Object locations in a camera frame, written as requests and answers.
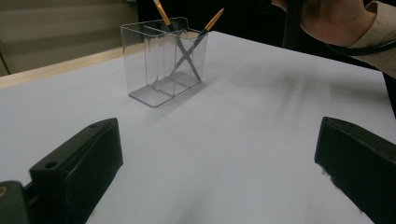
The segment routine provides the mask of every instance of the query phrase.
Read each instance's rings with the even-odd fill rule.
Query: clear plastic container
[[[129,96],[159,106],[200,83],[204,76],[207,34],[189,28],[185,18],[121,26]]]

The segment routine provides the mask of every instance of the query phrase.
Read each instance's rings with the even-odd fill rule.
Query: white table
[[[211,32],[204,83],[159,108],[122,58],[0,89],[0,181],[117,118],[124,165],[88,223],[372,223],[314,163],[324,116],[396,143],[381,73]]]

